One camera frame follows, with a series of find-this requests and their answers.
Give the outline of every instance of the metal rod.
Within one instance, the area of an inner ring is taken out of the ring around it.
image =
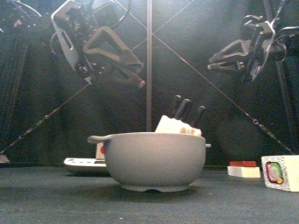
[[[147,0],[147,90],[145,90],[145,130],[152,131],[152,53],[153,53],[153,28],[152,28],[153,3]]]
[[[272,12],[272,5],[269,0],[263,0],[264,8],[265,8],[265,20],[272,21],[275,19],[275,15]],[[285,6],[285,1],[283,0],[279,6],[277,16],[279,12],[283,11],[281,7]],[[279,86],[280,86],[280,92],[283,97],[283,104],[284,104],[284,115],[285,115],[285,124],[289,134],[289,140],[291,145],[293,149],[299,148],[299,138],[297,138],[297,131],[295,128],[295,117],[293,117],[293,111],[292,111],[292,105],[289,100],[289,91],[287,89],[285,85],[285,70],[283,66],[283,62],[275,63],[275,69],[276,69],[276,76],[279,80]]]

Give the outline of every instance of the cable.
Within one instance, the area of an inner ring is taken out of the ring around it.
[[[42,117],[42,119],[13,140],[13,142],[5,147],[2,151],[0,151],[0,155],[2,155],[22,139],[24,137],[30,134],[37,127],[42,124],[45,120],[48,120],[52,115],[61,109],[61,107],[81,93],[81,91],[89,86],[88,83],[77,92],[76,94],[48,114]]]

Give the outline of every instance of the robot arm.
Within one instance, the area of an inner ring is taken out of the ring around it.
[[[88,83],[96,84],[100,75],[117,70],[128,82],[140,88],[145,85],[137,76],[143,68],[137,57],[113,30],[97,26],[81,4],[66,1],[52,13],[50,21],[66,61]]]
[[[268,60],[281,61],[295,55],[299,48],[299,26],[276,31],[279,9],[273,21],[248,15],[243,19],[241,39],[228,44],[209,58],[208,69],[233,71],[245,74],[245,80],[255,80]]]

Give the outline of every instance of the gray mixing bowl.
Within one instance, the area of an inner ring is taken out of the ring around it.
[[[106,169],[131,191],[179,192],[200,176],[205,161],[205,139],[200,136],[136,132],[90,136],[104,143]]]

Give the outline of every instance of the colorful box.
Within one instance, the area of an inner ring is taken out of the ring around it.
[[[265,186],[299,192],[299,156],[261,157]]]

